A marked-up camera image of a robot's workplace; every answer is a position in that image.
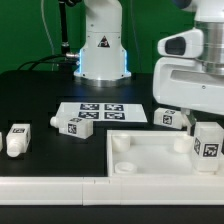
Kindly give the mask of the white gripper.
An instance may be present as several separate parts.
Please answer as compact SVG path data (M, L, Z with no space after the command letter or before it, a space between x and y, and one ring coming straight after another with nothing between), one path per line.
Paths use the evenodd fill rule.
M197 60L203 42L202 31L191 29L157 45L161 58L154 68L153 96L160 104L185 108L181 114L188 135L196 124L191 110L224 115L224 75L207 72Z

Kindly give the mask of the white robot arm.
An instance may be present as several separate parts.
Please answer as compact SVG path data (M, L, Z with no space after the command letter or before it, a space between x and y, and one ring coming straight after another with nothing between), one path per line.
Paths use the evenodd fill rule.
M195 14L194 27L161 39L153 75L153 96L191 118L193 110L224 115L224 0L172 0ZM79 51L77 80L115 86L131 78L121 44L118 0L84 0L86 42Z

